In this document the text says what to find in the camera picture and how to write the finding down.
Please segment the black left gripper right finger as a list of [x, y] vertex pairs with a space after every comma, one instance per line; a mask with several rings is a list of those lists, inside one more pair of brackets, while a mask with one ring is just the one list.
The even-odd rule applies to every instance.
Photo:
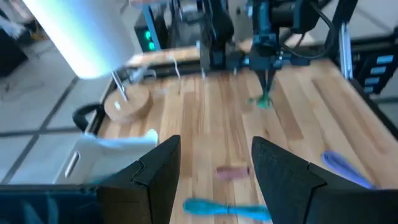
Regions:
[[274, 223], [397, 223], [397, 191], [366, 189], [260, 137], [252, 162]]

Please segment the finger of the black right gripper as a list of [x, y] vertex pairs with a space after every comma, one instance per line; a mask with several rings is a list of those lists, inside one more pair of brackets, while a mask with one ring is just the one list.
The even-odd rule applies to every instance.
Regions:
[[275, 69], [270, 69], [267, 74], [267, 95], [268, 99], [271, 99], [271, 90], [274, 84], [274, 78], [275, 78]]
[[267, 98], [267, 72], [265, 70], [258, 71], [258, 79], [262, 88], [262, 99]]

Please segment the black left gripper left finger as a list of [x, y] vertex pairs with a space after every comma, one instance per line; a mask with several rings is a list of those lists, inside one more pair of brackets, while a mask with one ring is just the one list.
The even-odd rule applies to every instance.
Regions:
[[180, 136], [174, 135], [100, 183], [105, 223], [168, 224], [180, 175]]

